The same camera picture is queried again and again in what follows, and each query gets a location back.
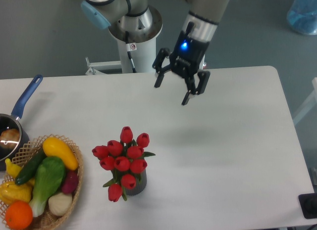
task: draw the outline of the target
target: dark vase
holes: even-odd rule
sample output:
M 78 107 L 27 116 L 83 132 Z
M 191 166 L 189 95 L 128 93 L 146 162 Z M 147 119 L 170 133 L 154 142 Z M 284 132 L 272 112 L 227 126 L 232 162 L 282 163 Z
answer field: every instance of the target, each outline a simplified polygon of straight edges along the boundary
M 130 195 L 130 196 L 137 195 L 144 190 L 146 185 L 147 185 L 147 172 L 146 172 L 146 170 L 144 170 L 141 173 L 141 183 L 139 183 L 139 181 L 137 180 L 136 186 L 133 189 L 126 189 L 125 190 L 126 194 Z

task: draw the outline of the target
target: gray floor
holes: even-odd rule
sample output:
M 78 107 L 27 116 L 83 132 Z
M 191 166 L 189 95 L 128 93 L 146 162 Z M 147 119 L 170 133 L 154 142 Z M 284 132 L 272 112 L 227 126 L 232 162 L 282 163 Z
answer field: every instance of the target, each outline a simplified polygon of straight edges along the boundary
M 84 75 L 86 56 L 91 62 L 119 60 L 116 42 L 87 21 L 81 1 L 0 0 L 0 79 Z M 312 92 L 317 77 L 317 36 L 289 28 L 292 2 L 231 0 L 206 53 L 208 68 L 275 67 L 291 113 Z M 172 49 L 189 6 L 179 0 L 150 4 L 163 17 L 158 49 Z M 317 166 L 317 107 L 296 130 L 307 166 Z

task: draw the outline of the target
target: orange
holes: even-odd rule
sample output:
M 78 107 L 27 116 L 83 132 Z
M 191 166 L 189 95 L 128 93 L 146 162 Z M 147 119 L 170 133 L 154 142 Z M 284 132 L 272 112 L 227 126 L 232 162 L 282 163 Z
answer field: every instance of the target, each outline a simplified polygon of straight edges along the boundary
M 24 201 L 15 201 L 5 213 L 6 224 L 11 229 L 20 230 L 28 227 L 33 220 L 32 208 Z

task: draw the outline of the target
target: cucumber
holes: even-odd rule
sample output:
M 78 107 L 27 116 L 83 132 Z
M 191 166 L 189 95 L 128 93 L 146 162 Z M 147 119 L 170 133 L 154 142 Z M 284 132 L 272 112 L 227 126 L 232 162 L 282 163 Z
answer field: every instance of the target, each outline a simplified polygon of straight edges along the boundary
M 15 184 L 21 185 L 27 183 L 30 179 L 35 176 L 36 170 L 41 162 L 46 158 L 43 149 L 41 148 L 37 154 L 24 165 L 19 174 L 15 178 Z

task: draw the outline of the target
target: bok choy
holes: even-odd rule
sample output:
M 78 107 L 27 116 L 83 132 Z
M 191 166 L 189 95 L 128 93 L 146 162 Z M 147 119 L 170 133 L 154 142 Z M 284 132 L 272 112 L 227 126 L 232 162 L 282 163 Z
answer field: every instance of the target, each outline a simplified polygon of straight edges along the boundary
M 33 199 L 30 202 L 33 217 L 43 214 L 48 199 L 60 187 L 65 172 L 65 165 L 59 157 L 47 157 L 39 165 L 35 174 Z

